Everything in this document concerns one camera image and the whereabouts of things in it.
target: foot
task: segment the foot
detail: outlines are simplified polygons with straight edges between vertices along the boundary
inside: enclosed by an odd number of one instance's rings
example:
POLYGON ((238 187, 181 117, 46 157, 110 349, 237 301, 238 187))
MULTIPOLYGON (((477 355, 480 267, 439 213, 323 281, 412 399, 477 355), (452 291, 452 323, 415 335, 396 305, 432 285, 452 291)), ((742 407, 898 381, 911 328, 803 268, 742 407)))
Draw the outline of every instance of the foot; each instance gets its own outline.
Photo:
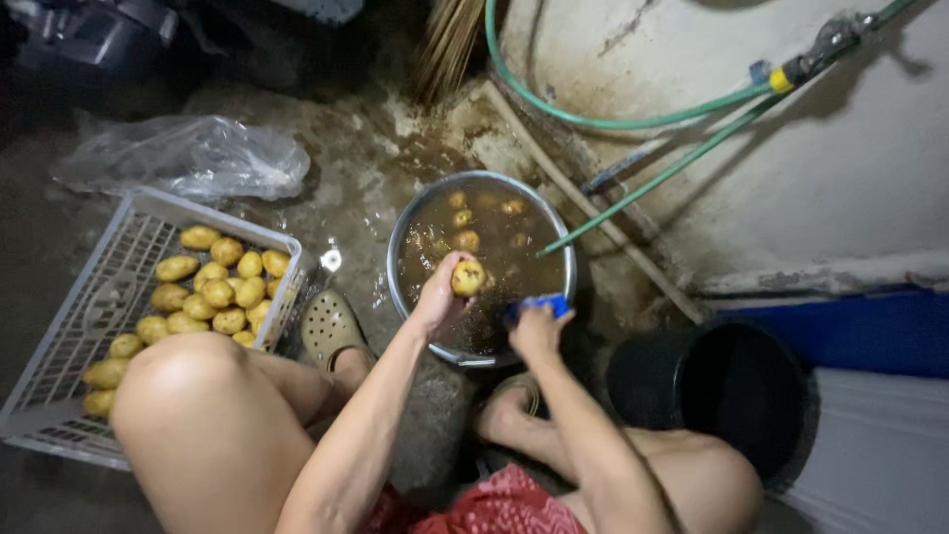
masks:
POLYGON ((474 431, 484 440, 504 443, 504 436, 513 428, 530 421, 527 406, 530 391, 526 386, 514 386, 491 399, 474 421, 474 431))
POLYGON ((333 374, 343 382, 350 395, 363 384, 370 371, 372 361, 361 349, 343 349, 336 356, 336 365, 333 367, 333 374))

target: broom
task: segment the broom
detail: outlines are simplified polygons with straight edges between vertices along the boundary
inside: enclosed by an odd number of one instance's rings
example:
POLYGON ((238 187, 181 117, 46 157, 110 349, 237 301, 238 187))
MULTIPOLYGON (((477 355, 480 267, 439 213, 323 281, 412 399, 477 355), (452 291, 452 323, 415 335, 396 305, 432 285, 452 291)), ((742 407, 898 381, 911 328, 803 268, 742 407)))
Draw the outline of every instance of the broom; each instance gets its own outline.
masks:
POLYGON ((458 89, 472 55, 485 0, 436 0, 425 26, 425 48, 416 63, 412 94, 431 104, 458 89))

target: leg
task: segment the leg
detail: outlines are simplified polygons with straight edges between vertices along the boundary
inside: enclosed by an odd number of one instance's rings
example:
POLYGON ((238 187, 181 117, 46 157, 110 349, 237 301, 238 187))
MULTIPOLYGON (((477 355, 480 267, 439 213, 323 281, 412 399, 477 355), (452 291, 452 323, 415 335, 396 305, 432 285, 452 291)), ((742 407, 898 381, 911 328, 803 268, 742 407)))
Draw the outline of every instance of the leg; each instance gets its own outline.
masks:
MULTIPOLYGON (((526 390, 505 392, 485 409, 478 433, 575 481, 556 423, 527 415, 523 410, 527 401, 526 390)), ((624 429, 624 434, 655 473, 686 532, 726 534, 753 526, 762 500, 761 483, 738 451, 717 438, 688 430, 624 429)), ((592 532, 592 518, 579 492, 560 501, 592 532)))
POLYGON ((135 357, 110 423, 167 531, 272 532, 315 447, 303 423, 344 403, 350 374, 176 335, 135 357))

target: plastic basket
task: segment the plastic basket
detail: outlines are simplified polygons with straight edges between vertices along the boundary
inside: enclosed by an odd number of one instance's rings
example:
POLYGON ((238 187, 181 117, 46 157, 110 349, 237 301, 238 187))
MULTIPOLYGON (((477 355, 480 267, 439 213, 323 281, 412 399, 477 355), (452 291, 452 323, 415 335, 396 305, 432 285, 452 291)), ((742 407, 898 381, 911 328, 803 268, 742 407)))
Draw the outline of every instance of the plastic basket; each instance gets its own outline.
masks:
POLYGON ((149 304, 158 285, 155 266, 184 252, 178 232, 193 224, 243 239, 252 250, 290 254, 270 313, 254 340, 254 347, 272 352, 315 267, 300 241, 152 188, 136 189, 123 199, 0 411, 5 442, 129 469, 112 429, 102 419, 83 415, 86 387, 81 377, 89 365, 106 357, 116 335, 133 332, 139 319, 155 313, 149 304))

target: plastic bag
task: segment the plastic bag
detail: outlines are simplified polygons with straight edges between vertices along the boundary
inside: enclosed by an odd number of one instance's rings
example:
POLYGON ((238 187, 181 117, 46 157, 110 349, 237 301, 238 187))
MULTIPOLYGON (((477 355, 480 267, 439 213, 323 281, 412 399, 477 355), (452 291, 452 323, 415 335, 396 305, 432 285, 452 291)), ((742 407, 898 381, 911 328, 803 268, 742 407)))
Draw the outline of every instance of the plastic bag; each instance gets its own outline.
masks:
POLYGON ((149 185, 181 197, 260 197, 303 191, 309 156, 289 135, 216 115, 109 124, 50 173, 73 191, 124 195, 149 185))

